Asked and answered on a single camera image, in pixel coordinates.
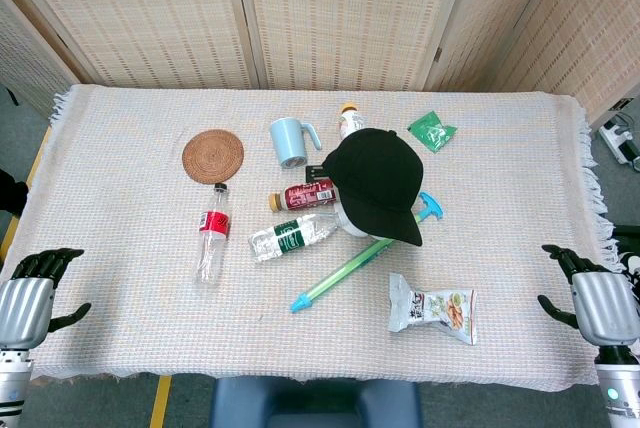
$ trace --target round rattan coaster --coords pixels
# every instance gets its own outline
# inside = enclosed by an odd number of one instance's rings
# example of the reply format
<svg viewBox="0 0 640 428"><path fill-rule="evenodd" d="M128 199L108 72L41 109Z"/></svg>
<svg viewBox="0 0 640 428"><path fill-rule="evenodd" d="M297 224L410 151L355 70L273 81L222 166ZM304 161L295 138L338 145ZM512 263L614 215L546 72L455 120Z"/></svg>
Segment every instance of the round rattan coaster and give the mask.
<svg viewBox="0 0 640 428"><path fill-rule="evenodd" d="M231 178L243 159L242 142L225 130L203 131L194 136L182 152L184 170L193 180L205 185Z"/></svg>

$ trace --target robotic hand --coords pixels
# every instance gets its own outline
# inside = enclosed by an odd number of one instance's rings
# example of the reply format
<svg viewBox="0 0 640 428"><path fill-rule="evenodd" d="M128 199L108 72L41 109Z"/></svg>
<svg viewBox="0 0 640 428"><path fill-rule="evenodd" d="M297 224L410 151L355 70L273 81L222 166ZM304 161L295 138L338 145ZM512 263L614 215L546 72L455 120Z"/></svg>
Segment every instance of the robotic hand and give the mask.
<svg viewBox="0 0 640 428"><path fill-rule="evenodd" d="M576 313L559 310L544 295L538 296L540 305L599 347L596 371L611 426L640 427L640 364L628 346L640 338L637 274L611 272L555 245L542 249L567 277Z"/></svg>
<svg viewBox="0 0 640 428"><path fill-rule="evenodd" d="M67 265L83 250L60 248L29 255L0 285L0 428L18 426L33 361L29 350L47 336L81 320L85 303L68 316L51 319L53 298Z"/></svg>

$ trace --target cap brim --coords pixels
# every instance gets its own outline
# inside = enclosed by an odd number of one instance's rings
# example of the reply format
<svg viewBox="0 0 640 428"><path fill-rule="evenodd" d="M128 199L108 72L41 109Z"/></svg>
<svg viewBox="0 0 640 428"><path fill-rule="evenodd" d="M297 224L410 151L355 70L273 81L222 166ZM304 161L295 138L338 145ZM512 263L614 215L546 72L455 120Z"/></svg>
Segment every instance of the cap brim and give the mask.
<svg viewBox="0 0 640 428"><path fill-rule="evenodd" d="M344 192L340 192L340 201L349 221L365 233L422 246L422 235L411 211L386 210Z"/></svg>

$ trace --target dark blue chair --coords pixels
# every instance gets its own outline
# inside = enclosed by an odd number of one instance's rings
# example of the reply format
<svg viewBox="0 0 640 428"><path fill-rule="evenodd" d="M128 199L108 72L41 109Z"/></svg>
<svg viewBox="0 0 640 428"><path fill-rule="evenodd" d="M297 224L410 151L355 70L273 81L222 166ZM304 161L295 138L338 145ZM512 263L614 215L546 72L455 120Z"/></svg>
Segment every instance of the dark blue chair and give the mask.
<svg viewBox="0 0 640 428"><path fill-rule="evenodd" d="M212 428L422 428L418 385L348 379L299 383L240 376L216 381Z"/></svg>

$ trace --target beverage bottle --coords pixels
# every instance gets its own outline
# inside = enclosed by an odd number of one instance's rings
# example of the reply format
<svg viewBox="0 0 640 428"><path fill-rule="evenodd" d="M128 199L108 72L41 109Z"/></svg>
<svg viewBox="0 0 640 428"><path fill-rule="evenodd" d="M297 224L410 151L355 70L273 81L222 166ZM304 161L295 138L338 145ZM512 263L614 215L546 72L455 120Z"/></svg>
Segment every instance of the beverage bottle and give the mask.
<svg viewBox="0 0 640 428"><path fill-rule="evenodd" d="M340 138L345 139L351 133L365 127L364 118L358 112L355 103L348 102L340 108Z"/></svg>
<svg viewBox="0 0 640 428"><path fill-rule="evenodd" d="M222 257L229 235L229 203L227 185L216 183L213 187L211 209L200 215L200 261L196 279L203 283L215 283L222 268Z"/></svg>
<svg viewBox="0 0 640 428"><path fill-rule="evenodd" d="M304 215L254 233L249 237L249 245L256 261L270 260L324 240L339 226L338 213Z"/></svg>
<svg viewBox="0 0 640 428"><path fill-rule="evenodd" d="M282 210L298 210L336 201L336 189L328 178L290 186L281 193L269 195L269 206L274 213Z"/></svg>

